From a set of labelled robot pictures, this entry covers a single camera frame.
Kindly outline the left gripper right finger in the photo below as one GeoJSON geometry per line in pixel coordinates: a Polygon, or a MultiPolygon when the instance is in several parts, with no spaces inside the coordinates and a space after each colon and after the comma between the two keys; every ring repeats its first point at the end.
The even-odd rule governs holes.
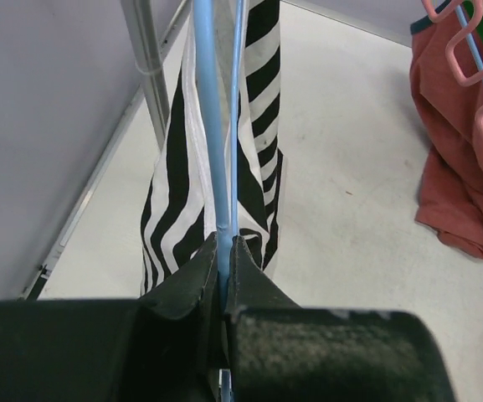
{"type": "Polygon", "coordinates": [[[237,401],[452,401],[431,331],[403,311],[304,308],[234,239],[228,343],[237,401]]]}

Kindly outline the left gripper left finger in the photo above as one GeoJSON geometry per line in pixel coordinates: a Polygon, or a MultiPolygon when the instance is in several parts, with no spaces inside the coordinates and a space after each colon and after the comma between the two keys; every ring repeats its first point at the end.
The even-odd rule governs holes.
{"type": "Polygon", "coordinates": [[[217,240],[137,299],[0,301],[0,401],[215,401],[217,240]]]}

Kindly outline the black white striped tank top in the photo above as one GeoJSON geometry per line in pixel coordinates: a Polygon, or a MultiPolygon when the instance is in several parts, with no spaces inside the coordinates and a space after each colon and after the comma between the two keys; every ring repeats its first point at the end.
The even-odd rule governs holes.
{"type": "MultiPolygon", "coordinates": [[[[278,250],[280,5],[250,1],[239,74],[239,231],[255,264],[270,268],[278,250]]],[[[186,265],[216,229],[208,152],[196,86],[196,49],[186,39],[166,141],[141,215],[141,292],[186,265]]]]}

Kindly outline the light blue thin hanger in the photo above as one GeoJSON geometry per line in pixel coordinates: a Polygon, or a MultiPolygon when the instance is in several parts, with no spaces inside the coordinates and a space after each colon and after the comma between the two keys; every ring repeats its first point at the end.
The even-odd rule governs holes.
{"type": "Polygon", "coordinates": [[[246,31],[247,2],[237,1],[234,17],[233,58],[230,79],[229,150],[230,169],[225,165],[224,136],[218,92],[218,71],[214,42],[212,1],[196,1],[193,6],[196,45],[196,84],[206,135],[217,229],[218,291],[221,312],[226,312],[230,280],[230,252],[239,234],[238,214],[238,129],[239,71],[246,31]]]}

